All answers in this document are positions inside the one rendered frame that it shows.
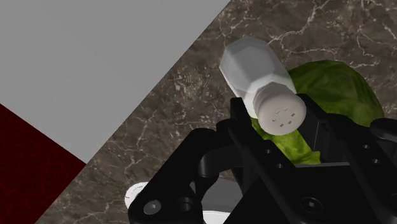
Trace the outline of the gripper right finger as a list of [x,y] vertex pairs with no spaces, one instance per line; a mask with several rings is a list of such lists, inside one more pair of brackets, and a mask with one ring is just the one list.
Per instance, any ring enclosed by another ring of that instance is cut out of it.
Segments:
[[336,224],[397,224],[397,120],[365,127],[299,98],[307,114],[298,131],[329,170],[323,213]]

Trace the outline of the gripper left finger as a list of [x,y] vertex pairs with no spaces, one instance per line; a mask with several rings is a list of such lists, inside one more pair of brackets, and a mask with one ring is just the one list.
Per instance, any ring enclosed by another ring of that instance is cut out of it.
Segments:
[[130,224],[204,224],[202,199],[220,172],[233,170],[242,198],[224,224],[294,224],[278,172],[294,165],[252,128],[242,99],[216,129],[192,130],[128,210]]

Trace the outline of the white salt shaker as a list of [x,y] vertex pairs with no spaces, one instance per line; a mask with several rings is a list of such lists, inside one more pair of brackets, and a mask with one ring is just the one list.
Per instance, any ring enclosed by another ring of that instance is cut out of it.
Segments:
[[230,43],[219,69],[235,96],[243,100],[248,115],[265,132],[283,136],[301,126],[306,105],[266,41],[246,36]]

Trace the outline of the green lettuce head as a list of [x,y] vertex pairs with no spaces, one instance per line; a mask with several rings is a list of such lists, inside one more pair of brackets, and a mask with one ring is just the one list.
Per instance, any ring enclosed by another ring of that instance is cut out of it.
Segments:
[[[327,113],[345,115],[365,127],[384,116],[382,106],[369,84],[344,62],[308,62],[289,70],[289,74],[296,91],[307,94]],[[265,132],[257,119],[252,118],[251,123],[264,140],[275,143],[293,164],[320,163],[321,153],[312,151],[297,130],[284,136],[274,136]]]

